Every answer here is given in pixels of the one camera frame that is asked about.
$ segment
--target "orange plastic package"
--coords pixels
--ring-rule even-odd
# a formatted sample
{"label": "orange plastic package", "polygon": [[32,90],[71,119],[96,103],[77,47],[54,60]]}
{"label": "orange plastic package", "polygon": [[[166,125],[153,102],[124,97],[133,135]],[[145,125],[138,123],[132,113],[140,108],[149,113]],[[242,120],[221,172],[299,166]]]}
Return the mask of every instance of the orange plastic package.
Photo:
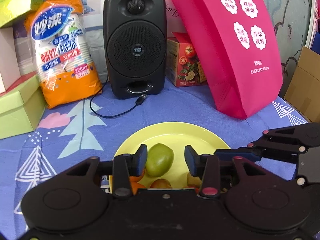
{"label": "orange plastic package", "polygon": [[94,95],[101,82],[78,14],[81,0],[47,0],[25,20],[48,108]]}

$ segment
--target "white cloud-shaped label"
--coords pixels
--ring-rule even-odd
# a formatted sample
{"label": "white cloud-shaped label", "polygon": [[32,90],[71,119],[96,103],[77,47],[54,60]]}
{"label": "white cloud-shaped label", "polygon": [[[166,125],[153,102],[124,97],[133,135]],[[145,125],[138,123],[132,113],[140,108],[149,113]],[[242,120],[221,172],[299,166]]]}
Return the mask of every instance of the white cloud-shaped label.
{"label": "white cloud-shaped label", "polygon": [[225,8],[232,14],[236,14],[238,7],[236,5],[235,0],[221,0],[221,3],[225,6]]}
{"label": "white cloud-shaped label", "polygon": [[257,25],[251,27],[251,36],[254,44],[256,44],[257,48],[263,50],[266,47],[266,35]]}
{"label": "white cloud-shaped label", "polygon": [[250,39],[248,37],[248,33],[245,31],[243,26],[238,22],[233,24],[235,28],[235,33],[237,34],[238,40],[241,42],[241,45],[244,46],[246,49],[250,48]]}
{"label": "white cloud-shaped label", "polygon": [[258,16],[257,6],[252,0],[240,0],[240,5],[247,16],[252,19]]}

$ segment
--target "yellow plate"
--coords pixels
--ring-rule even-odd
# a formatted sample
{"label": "yellow plate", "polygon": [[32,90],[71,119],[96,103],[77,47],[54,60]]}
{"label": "yellow plate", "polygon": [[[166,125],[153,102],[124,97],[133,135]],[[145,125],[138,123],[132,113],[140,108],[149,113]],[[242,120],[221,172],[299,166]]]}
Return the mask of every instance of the yellow plate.
{"label": "yellow plate", "polygon": [[189,172],[184,160],[184,148],[191,145],[198,154],[213,154],[216,149],[230,149],[217,135],[200,126],[184,122],[163,122],[145,127],[125,140],[117,150],[115,156],[134,154],[141,144],[148,149],[157,143],[167,145],[173,150],[174,160],[170,170],[159,178],[144,175],[139,181],[150,187],[156,179],[167,179],[173,188],[187,187],[187,173]]}

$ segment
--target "speaker grille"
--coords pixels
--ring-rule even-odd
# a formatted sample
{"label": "speaker grille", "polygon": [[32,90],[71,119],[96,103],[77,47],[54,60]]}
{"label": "speaker grille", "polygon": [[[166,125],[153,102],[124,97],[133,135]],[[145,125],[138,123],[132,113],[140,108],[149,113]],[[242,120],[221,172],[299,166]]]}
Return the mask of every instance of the speaker grille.
{"label": "speaker grille", "polygon": [[[134,53],[142,48],[141,54]],[[126,77],[144,77],[153,73],[166,54],[166,40],[154,24],[134,20],[119,26],[107,44],[111,66]]]}
{"label": "speaker grille", "polygon": [[144,11],[146,5],[143,0],[130,0],[127,3],[127,11],[131,14],[140,14]]}

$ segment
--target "speaker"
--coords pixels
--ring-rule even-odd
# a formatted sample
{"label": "speaker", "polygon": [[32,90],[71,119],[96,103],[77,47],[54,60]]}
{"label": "speaker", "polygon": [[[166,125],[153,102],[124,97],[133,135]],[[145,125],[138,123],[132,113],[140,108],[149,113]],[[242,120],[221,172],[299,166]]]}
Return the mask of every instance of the speaker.
{"label": "speaker", "polygon": [[118,98],[158,94],[167,47],[165,0],[105,0],[103,35],[108,74]]}

